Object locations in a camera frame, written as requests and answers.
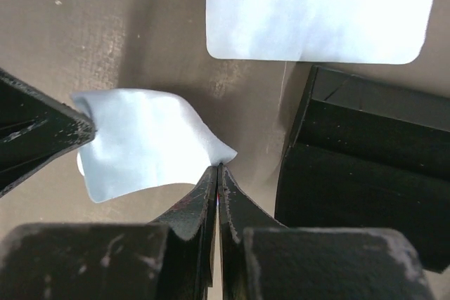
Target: brown surface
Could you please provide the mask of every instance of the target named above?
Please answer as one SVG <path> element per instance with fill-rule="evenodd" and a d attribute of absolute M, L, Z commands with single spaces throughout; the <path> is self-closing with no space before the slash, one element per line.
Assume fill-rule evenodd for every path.
<path fill-rule="evenodd" d="M 186 98 L 238 151 L 230 168 L 241 186 L 273 212 L 285 133 L 309 64 L 212 59 L 205 0 L 0 0 L 0 18 L 0 66 L 57 100 L 70 104 L 73 91 L 117 84 Z M 336 67 L 450 96 L 448 18 L 450 0 L 435 0 L 423 51 L 409 65 Z M 34 221 L 146 222 L 189 188 L 153 188 L 94 204 L 72 152 L 0 199 L 0 237 Z M 210 298 L 220 299 L 215 277 Z M 449 272 L 431 283 L 450 300 Z"/>

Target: flat white cloth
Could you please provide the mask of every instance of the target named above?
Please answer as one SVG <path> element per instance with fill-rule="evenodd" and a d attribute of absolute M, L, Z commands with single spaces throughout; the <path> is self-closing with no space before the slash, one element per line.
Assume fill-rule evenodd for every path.
<path fill-rule="evenodd" d="M 221 59 L 402 64 L 425 41 L 432 0 L 206 0 Z"/>
<path fill-rule="evenodd" d="M 236 156 L 177 95 L 113 89 L 72 99 L 96 125 L 95 139 L 79 149 L 78 159 L 94 202 L 159 185 L 196 184 L 208 166 Z"/>

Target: folded white cloth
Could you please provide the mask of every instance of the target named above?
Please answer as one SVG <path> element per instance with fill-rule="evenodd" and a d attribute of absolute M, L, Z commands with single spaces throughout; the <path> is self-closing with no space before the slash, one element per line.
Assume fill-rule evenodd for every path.
<path fill-rule="evenodd" d="M 432 0 L 207 0 L 215 58 L 411 62 Z"/>
<path fill-rule="evenodd" d="M 78 161 L 94 202 L 159 185 L 196 184 L 209 165 L 236 156 L 177 95 L 113 89 L 72 99 L 96 125 L 96 137 L 79 149 Z"/>

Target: white cloth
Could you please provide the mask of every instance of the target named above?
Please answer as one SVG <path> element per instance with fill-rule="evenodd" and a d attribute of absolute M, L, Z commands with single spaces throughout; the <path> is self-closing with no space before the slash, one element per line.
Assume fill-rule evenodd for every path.
<path fill-rule="evenodd" d="M 177 95 L 113 89 L 72 99 L 96 125 L 95 139 L 79 149 L 78 160 L 94 202 L 159 185 L 196 184 L 209 165 L 236 156 Z"/>
<path fill-rule="evenodd" d="M 411 62 L 432 0 L 207 0 L 215 58 L 342 63 Z"/>

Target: black object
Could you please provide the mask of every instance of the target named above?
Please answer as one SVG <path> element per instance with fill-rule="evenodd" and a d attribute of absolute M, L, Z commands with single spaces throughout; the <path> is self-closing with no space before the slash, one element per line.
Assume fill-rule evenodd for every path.
<path fill-rule="evenodd" d="M 275 217 L 289 227 L 403 233 L 450 264 L 450 100 L 313 67 L 285 152 Z"/>
<path fill-rule="evenodd" d="M 399 233 L 287 229 L 222 165 L 148 225 L 16 228 L 0 244 L 1 299 L 206 299 L 217 193 L 225 300 L 432 299 Z"/>
<path fill-rule="evenodd" d="M 0 197 L 94 133 L 90 119 L 0 69 Z"/>

